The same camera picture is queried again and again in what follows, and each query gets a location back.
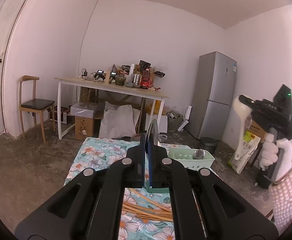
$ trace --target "red bottle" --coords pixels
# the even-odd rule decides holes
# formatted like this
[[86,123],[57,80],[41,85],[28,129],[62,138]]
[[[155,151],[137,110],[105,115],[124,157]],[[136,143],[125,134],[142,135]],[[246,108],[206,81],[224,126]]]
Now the red bottle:
[[149,68],[146,68],[146,70],[142,74],[142,83],[141,86],[143,89],[148,89],[150,82],[150,72]]

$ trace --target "metal screw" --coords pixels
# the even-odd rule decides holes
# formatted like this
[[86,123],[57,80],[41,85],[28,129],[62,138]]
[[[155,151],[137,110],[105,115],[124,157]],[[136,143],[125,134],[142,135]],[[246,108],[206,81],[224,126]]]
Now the metal screw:
[[122,163],[123,163],[124,165],[131,164],[132,162],[133,162],[133,161],[132,161],[131,158],[123,158],[123,159],[122,159]]
[[165,165],[169,165],[169,164],[172,163],[172,160],[171,160],[171,158],[163,158],[163,159],[161,160],[161,162],[162,162],[163,164],[165,164]]
[[92,169],[92,168],[86,168],[86,169],[84,169],[84,172],[83,172],[83,174],[85,175],[85,176],[90,176],[90,175],[92,175],[94,173],[94,170]]
[[203,176],[209,176],[210,175],[210,170],[204,168],[200,170],[200,174]]

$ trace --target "white table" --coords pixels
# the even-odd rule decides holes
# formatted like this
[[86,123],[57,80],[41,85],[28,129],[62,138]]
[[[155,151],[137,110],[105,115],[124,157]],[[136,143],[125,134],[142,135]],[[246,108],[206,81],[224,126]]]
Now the white table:
[[95,81],[88,81],[82,78],[55,78],[58,80],[58,96],[57,96],[57,124],[58,124],[58,136],[59,139],[62,139],[62,137],[68,133],[75,124],[71,125],[69,128],[67,128],[65,131],[62,132],[62,124],[61,124],[61,96],[62,96],[62,84],[66,85],[73,85],[73,86],[79,86],[79,87],[87,87],[87,88],[93,88],[93,89],[99,89],[104,91],[110,91],[110,92],[116,92],[126,95],[132,95],[142,98],[149,98],[153,99],[153,107],[151,109],[150,113],[150,119],[153,119],[153,110],[155,108],[155,100],[160,100],[160,108],[157,118],[157,123],[159,125],[162,109],[164,107],[165,99],[169,98],[168,96],[163,95],[159,91],[150,91],[147,89],[141,89],[141,88],[129,88],[125,86],[117,86],[115,84],[106,84],[105,82],[95,82]]

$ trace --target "green plastic basket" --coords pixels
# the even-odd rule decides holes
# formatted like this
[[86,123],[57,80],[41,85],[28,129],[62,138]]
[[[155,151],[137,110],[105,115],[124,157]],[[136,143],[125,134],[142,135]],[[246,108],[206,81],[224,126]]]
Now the green plastic basket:
[[145,182],[145,188],[149,193],[169,193],[169,188],[168,187],[163,187],[163,188],[152,188],[152,187],[150,187],[148,180]]
[[210,152],[205,151],[202,160],[194,160],[193,154],[197,149],[169,148],[168,157],[179,161],[185,168],[198,171],[201,168],[210,168],[215,158]]

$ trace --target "wooden chair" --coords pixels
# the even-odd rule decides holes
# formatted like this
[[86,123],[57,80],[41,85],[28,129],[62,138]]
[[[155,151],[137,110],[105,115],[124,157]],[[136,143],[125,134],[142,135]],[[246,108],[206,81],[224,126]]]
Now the wooden chair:
[[[22,82],[28,81],[28,80],[34,81],[33,99],[22,104]],[[43,112],[45,110],[49,111],[49,108],[52,109],[52,111],[53,111],[53,114],[52,114],[52,116],[53,116],[53,130],[55,131],[55,115],[54,115],[55,101],[36,98],[36,80],[39,80],[39,77],[22,76],[21,79],[19,80],[19,82],[20,82],[19,83],[19,114],[20,114],[20,118],[21,118],[22,133],[23,133],[23,137],[25,138],[22,111],[32,113],[33,119],[34,119],[34,126],[37,125],[37,123],[36,123],[36,113],[37,113],[40,116],[40,125],[42,128],[43,140],[44,140],[44,143],[46,143]]]

